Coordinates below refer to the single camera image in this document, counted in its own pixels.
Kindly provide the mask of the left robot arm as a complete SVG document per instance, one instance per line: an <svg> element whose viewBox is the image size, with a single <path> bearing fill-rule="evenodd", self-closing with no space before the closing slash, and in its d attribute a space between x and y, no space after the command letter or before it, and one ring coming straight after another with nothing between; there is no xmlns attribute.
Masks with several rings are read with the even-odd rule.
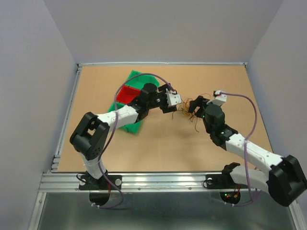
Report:
<svg viewBox="0 0 307 230"><path fill-rule="evenodd" d="M180 94L170 86L165 84L158 88L146 83L122 108L99 115L86 113L73 131L70 143L80 153L91 176L90 183L97 189L106 185L107 170L101 157L109 144L106 140L109 133L113 136L117 128L142 121L154 108L160 108L164 114L174 112L180 103Z"/></svg>

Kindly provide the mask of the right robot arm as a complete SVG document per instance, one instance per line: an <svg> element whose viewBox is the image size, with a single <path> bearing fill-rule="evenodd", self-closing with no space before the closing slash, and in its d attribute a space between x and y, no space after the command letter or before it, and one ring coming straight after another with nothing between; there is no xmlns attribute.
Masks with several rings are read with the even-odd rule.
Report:
<svg viewBox="0 0 307 230"><path fill-rule="evenodd" d="M307 179L298 159L292 155L283 157L265 150L227 125L221 109L227 95L217 91L212 100L198 96L189 103L189 113L203 120L212 142L245 161L244 165L231 163L225 166L221 183L226 187L244 184L248 189L268 193L283 207L289 206L307 189Z"/></svg>

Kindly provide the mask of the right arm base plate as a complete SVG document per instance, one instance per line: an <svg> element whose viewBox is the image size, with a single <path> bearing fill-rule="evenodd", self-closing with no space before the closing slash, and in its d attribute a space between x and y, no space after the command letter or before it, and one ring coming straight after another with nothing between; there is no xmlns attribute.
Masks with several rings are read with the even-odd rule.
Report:
<svg viewBox="0 0 307 230"><path fill-rule="evenodd" d="M216 173L207 174L202 185L207 189L235 189L239 186L239 184L233 181L230 175Z"/></svg>

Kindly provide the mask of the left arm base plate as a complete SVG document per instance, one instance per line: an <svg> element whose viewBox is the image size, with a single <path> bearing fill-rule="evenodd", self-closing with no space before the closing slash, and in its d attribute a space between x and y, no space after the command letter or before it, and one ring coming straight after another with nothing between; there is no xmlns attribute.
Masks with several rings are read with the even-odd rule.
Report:
<svg viewBox="0 0 307 230"><path fill-rule="evenodd" d="M81 191L115 190L115 188L110 184L110 182L117 186L119 189L121 189L121 175L109 175L107 177L108 180L106 180L104 176L99 179L95 179L87 173L79 173L76 175L76 178L79 180L79 190Z"/></svg>

